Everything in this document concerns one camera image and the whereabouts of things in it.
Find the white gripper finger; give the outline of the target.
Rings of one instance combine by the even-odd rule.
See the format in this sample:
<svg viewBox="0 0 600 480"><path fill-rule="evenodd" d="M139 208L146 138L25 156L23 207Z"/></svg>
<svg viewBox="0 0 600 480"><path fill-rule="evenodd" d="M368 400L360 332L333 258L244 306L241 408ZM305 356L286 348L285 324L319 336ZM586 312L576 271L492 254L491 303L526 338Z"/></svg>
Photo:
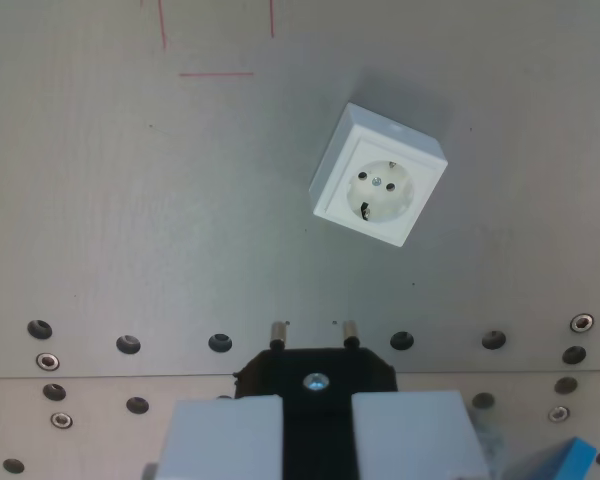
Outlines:
<svg viewBox="0 0 600 480"><path fill-rule="evenodd" d="M356 393L353 428L361 479L488 479L457 391Z"/></svg>
<svg viewBox="0 0 600 480"><path fill-rule="evenodd" d="M176 404L155 479L281 479L283 401L277 396Z"/></svg>

